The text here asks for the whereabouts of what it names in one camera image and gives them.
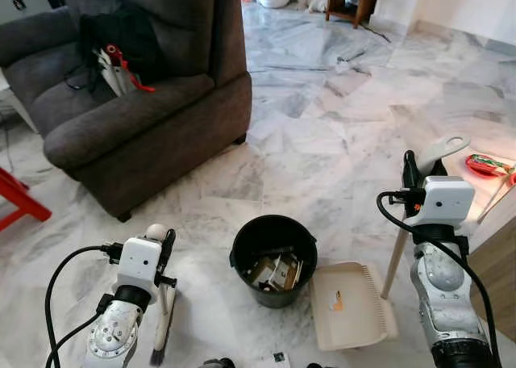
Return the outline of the wooden handled broom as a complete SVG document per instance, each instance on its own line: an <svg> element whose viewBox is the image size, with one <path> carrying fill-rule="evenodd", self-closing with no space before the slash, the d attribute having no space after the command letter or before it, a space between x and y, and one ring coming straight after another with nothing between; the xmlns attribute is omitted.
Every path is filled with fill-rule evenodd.
<svg viewBox="0 0 516 368"><path fill-rule="evenodd" d="M152 224L145 232L145 236L148 239L162 243L167 229L169 228L163 224ZM155 331L154 346L152 347L150 357L150 365L152 367L159 367L164 361L167 345L169 345L170 328L173 323L174 305L176 305L177 280L164 275L168 264L168 262L167 264L162 264L160 254L157 268L158 273L155 280L160 303L160 320Z"/></svg>

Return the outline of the beige long handled dustpan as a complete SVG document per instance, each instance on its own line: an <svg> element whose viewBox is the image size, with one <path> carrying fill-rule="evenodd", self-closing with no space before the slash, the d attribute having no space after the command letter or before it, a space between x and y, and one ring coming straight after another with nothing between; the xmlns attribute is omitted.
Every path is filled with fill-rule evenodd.
<svg viewBox="0 0 516 368"><path fill-rule="evenodd" d="M422 152L415 153L418 168L430 169L436 159L464 150L469 144L467 136L446 136L427 146ZM312 313L314 330L321 350L356 349L377 345L384 340L397 337L397 320L395 320L389 294L397 275L399 262L405 255L405 248L413 244L412 265L410 265L410 281L413 284L413 264L416 261L416 244L406 236L402 244L398 244L399 229L397 223L405 223L406 218L414 216L420 209L406 209L402 190L386 191L377 197L377 210L397 228L397 239L389 261L388 275L381 278L372 265L358 261L342 261L324 265L314 270L312 279ZM418 298L419 321L422 324L420 303L421 293L416 290ZM342 291L345 309L342 312L331 312L328 305L335 291ZM427 331L422 324L427 338Z"/></svg>

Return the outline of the red snack packet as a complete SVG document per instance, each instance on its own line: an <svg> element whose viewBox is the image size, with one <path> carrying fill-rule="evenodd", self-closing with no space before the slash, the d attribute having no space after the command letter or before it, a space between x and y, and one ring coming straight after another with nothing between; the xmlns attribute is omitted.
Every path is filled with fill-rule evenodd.
<svg viewBox="0 0 516 368"><path fill-rule="evenodd" d="M464 164L469 171L483 178L503 178L514 172L512 165L479 153L469 154Z"/></svg>

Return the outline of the brown cardboard scrap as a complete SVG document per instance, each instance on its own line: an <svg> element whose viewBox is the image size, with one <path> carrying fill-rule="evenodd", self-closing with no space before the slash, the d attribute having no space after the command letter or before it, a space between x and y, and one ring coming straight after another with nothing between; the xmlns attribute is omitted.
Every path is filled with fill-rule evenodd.
<svg viewBox="0 0 516 368"><path fill-rule="evenodd" d="M277 260L270 257L258 258L248 275L251 286L261 291L271 291L273 288L270 279L272 279L276 267Z"/></svg>

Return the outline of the black plastic bucket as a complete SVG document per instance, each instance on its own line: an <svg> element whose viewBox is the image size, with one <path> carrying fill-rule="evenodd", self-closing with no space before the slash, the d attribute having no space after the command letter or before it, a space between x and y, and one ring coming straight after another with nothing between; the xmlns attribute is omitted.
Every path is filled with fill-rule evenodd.
<svg viewBox="0 0 516 368"><path fill-rule="evenodd" d="M318 264L317 240L309 229L284 215L262 215L248 221L236 234L228 260L235 274L246 284L255 301L269 308L283 308L298 300ZM251 268L258 258L291 253L303 262L300 279L293 291L261 291L251 286Z"/></svg>

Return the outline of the white carton box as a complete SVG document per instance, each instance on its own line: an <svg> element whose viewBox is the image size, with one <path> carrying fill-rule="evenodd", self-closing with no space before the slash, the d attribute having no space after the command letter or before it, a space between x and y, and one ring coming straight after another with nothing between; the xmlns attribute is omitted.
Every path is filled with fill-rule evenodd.
<svg viewBox="0 0 516 368"><path fill-rule="evenodd" d="M293 291L300 279L303 262L294 254L277 255L273 261L272 275L268 277L268 284L275 291Z"/></svg>

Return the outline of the light wooden cabinet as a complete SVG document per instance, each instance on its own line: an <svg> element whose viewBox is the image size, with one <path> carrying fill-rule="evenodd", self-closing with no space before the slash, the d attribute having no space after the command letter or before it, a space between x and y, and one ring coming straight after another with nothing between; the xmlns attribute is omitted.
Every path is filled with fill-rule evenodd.
<svg viewBox="0 0 516 368"><path fill-rule="evenodd" d="M495 330L516 340L516 195L501 198L476 225L469 239L469 265L493 303Z"/></svg>

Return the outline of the red stool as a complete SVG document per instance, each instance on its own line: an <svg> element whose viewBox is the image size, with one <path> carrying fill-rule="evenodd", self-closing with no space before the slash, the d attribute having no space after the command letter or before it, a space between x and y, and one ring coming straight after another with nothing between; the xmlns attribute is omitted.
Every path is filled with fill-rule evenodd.
<svg viewBox="0 0 516 368"><path fill-rule="evenodd" d="M0 218L0 231L23 217L30 216L40 223L52 217L52 211L29 194L29 186L16 179L6 169L0 168L0 197L12 203L15 209Z"/></svg>

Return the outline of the brown wooden shelf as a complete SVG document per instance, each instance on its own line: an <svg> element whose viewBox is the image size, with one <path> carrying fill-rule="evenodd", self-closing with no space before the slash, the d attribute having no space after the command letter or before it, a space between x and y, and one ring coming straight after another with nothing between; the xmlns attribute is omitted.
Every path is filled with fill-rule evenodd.
<svg viewBox="0 0 516 368"><path fill-rule="evenodd" d="M348 21L354 28L364 26L375 11L377 0L326 0L326 21Z"/></svg>

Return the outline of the black backpack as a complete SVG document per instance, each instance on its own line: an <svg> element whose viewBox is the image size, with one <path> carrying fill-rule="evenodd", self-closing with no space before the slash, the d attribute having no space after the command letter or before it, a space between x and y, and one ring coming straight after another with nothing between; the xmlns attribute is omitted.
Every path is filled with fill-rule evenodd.
<svg viewBox="0 0 516 368"><path fill-rule="evenodd" d="M155 88L158 81L170 76L169 63L161 51L150 15L133 4L122 4L110 13L80 17L77 53L81 65L74 68L73 72L85 70L85 81L80 86L74 86L74 89L92 92L99 87L100 82L107 84L101 77L94 54L96 48L107 44L121 48L128 59L129 69L139 74L145 86Z"/></svg>

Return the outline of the grey box with socket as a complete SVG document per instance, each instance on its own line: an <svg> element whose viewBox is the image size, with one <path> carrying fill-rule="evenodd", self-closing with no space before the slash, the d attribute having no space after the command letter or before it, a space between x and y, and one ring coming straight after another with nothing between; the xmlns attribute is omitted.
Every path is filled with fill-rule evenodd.
<svg viewBox="0 0 516 368"><path fill-rule="evenodd" d="M52 9L48 0L0 0L0 24Z"/></svg>

